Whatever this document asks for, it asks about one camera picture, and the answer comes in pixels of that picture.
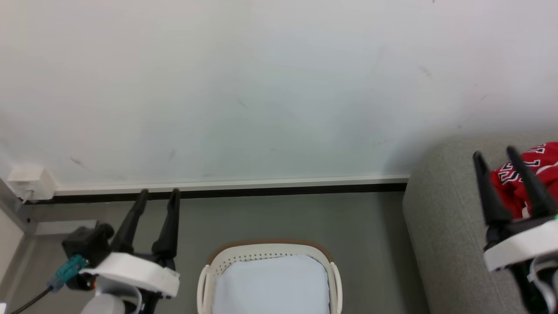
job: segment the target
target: gray sofa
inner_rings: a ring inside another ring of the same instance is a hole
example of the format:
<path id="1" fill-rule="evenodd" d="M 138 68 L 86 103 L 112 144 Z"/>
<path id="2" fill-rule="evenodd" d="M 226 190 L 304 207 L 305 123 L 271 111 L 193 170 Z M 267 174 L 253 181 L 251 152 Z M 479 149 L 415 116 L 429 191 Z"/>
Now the gray sofa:
<path id="1" fill-rule="evenodd" d="M 452 139 L 413 171 L 403 211 L 432 314 L 527 313 L 511 273 L 484 266 L 472 154 L 481 150 L 494 169 L 507 161 L 507 145 L 525 151 L 557 140 L 558 131 Z"/>

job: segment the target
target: white electrical box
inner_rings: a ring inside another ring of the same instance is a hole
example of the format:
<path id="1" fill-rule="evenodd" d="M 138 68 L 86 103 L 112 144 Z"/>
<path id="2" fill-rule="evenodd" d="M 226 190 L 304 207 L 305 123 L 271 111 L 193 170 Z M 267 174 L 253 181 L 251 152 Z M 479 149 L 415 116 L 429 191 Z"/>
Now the white electrical box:
<path id="1" fill-rule="evenodd" d="M 51 199 L 56 191 L 56 183 L 45 168 L 15 168 L 8 177 L 16 195 L 29 200 Z"/>

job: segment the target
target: white plastic basket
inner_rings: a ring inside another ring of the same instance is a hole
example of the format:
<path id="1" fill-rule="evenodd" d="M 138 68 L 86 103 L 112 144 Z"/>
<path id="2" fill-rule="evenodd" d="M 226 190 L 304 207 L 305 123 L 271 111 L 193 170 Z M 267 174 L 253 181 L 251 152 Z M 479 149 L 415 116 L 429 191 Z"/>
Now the white plastic basket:
<path id="1" fill-rule="evenodd" d="M 198 314 L 212 313 L 217 278 L 233 263 L 302 254 L 314 258 L 324 266 L 328 274 L 330 313 L 341 314 L 343 308 L 341 276 L 329 252 L 312 241 L 284 239 L 231 242 L 217 250 L 200 274 L 197 295 Z"/>

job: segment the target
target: red jersey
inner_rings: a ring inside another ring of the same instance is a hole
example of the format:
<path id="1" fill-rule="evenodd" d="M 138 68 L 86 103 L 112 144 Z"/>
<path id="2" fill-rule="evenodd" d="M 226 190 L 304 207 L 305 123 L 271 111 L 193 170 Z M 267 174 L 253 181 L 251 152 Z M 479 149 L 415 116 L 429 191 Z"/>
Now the red jersey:
<path id="1" fill-rule="evenodd" d="M 523 153 L 521 158 L 546 186 L 554 199 L 558 199 L 558 142 L 548 142 Z M 525 185 L 511 162 L 490 174 L 500 199 L 513 214 L 513 218 L 529 218 L 531 203 Z"/>

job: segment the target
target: gray floor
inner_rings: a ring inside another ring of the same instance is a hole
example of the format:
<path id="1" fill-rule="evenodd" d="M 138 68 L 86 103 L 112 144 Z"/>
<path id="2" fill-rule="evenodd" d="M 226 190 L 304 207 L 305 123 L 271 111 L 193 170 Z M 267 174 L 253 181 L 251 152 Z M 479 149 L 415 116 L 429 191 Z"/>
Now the gray floor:
<path id="1" fill-rule="evenodd" d="M 329 250 L 343 280 L 343 313 L 428 313 L 403 219 L 402 197 L 403 193 L 393 192 L 182 199 L 176 258 L 179 296 L 161 301 L 157 312 L 196 313 L 199 273 L 218 246 L 280 237 L 314 240 Z M 99 219 L 117 227 L 131 205 L 42 205 L 36 206 L 35 217 L 40 221 Z M 165 208 L 166 201 L 148 203 L 138 225 L 136 251 L 150 250 Z M 0 297 L 11 301 L 11 310 L 41 292 L 65 262 L 62 238 L 26 239 L 0 288 Z M 89 298 L 89 293 L 63 289 L 26 313 L 79 313 Z"/>

